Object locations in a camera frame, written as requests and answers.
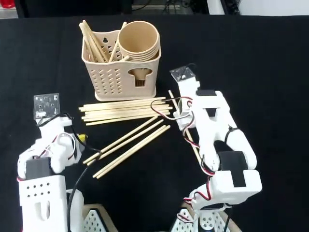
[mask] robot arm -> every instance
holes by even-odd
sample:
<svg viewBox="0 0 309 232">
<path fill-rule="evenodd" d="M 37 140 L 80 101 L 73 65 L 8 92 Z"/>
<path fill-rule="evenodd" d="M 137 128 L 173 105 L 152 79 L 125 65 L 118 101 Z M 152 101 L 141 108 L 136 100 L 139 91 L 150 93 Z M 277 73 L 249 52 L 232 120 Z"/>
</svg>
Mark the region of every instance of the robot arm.
<svg viewBox="0 0 309 232">
<path fill-rule="evenodd" d="M 256 168 L 256 156 L 244 133 L 237 128 L 230 108 L 220 91 L 201 90 L 199 81 L 186 66 L 170 71 L 177 81 L 181 96 L 192 98 L 189 107 L 182 102 L 182 112 L 175 117 L 191 113 L 177 120 L 183 130 L 194 117 L 191 128 L 196 127 L 199 136 L 199 154 L 204 164 L 215 172 L 206 184 L 190 193 L 192 208 L 196 211 L 221 211 L 239 204 L 262 190 Z M 217 152 L 214 142 L 225 142 L 232 151 Z"/>
<path fill-rule="evenodd" d="M 18 159 L 24 232 L 68 231 L 67 193 L 70 194 L 70 190 L 66 190 L 65 177 L 59 174 L 80 160 L 84 147 L 75 134 L 65 132 L 72 120 L 65 114 L 60 117 L 58 100 L 58 94 L 34 97 L 34 116 L 42 137 Z M 76 190 L 70 210 L 72 232 L 83 231 L 83 204 L 83 195 Z"/>
</svg>

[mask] beige basket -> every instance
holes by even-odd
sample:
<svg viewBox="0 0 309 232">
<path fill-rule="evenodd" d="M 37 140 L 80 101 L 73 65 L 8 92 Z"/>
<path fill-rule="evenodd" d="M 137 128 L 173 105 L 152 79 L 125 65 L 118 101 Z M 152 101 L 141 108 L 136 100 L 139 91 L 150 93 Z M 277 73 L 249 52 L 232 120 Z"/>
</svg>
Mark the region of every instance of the beige basket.
<svg viewBox="0 0 309 232">
<path fill-rule="evenodd" d="M 103 41 L 105 50 L 108 50 L 111 54 L 119 31 L 94 32 L 94 34 L 99 40 Z M 155 59 L 142 63 L 131 61 L 94 63 L 90 62 L 90 56 L 83 39 L 82 60 L 85 62 L 95 89 L 96 99 L 99 101 L 123 101 L 154 97 L 156 94 L 155 82 L 160 57 L 161 49 L 159 49 Z M 114 60 L 121 59 L 122 55 L 118 48 Z M 130 70 L 139 68 L 151 70 L 150 74 L 146 75 L 143 81 L 138 80 L 138 78 L 129 73 Z"/>
</svg>

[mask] table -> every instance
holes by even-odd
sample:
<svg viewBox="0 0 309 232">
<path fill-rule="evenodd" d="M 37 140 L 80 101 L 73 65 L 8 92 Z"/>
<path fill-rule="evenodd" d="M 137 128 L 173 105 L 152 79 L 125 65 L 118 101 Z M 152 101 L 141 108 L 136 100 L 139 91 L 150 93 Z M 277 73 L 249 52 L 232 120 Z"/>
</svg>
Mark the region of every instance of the table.
<svg viewBox="0 0 309 232">
<path fill-rule="evenodd" d="M 93 87 L 81 60 L 81 17 L 0 20 L 0 208 L 3 231 L 21 231 L 16 161 L 40 132 L 33 95 L 60 93 L 61 109 L 75 117 L 78 132 L 102 148 L 145 120 L 86 127 L 78 107 L 92 103 Z M 179 95 L 169 70 L 189 62 L 202 85 L 223 92 L 231 114 L 257 154 L 263 190 L 234 209 L 243 231 L 279 231 L 302 224 L 306 201 L 309 131 L 309 17 L 96 16 L 94 31 L 123 21 L 146 20 L 161 35 L 157 95 Z M 182 197 L 205 181 L 191 147 L 174 122 L 171 129 L 99 181 L 81 182 L 86 203 L 101 203 L 119 231 L 168 230 Z M 64 171 L 67 187 L 83 170 Z"/>
</svg>

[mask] basket hole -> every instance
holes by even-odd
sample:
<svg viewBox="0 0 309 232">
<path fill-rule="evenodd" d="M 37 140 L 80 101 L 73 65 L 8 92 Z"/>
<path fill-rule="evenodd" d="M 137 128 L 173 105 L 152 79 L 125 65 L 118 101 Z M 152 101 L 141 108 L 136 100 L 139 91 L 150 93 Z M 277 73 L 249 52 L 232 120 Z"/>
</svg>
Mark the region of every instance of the basket hole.
<svg viewBox="0 0 309 232">
<path fill-rule="evenodd" d="M 151 74 L 153 71 L 151 69 L 138 68 L 131 69 L 128 71 L 130 75 L 134 75 L 135 87 L 145 87 L 146 86 L 146 76 Z"/>
</svg>

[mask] yellow connector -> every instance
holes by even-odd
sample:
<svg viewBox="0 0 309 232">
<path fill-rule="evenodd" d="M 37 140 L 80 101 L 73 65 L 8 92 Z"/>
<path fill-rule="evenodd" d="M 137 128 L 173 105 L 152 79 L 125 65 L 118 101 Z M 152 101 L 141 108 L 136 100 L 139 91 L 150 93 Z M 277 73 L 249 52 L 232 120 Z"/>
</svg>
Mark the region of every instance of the yellow connector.
<svg viewBox="0 0 309 232">
<path fill-rule="evenodd" d="M 79 139 L 80 139 L 82 142 L 86 143 L 86 138 L 87 138 L 88 136 L 87 136 L 86 134 L 79 134 L 78 137 L 79 137 Z"/>
</svg>

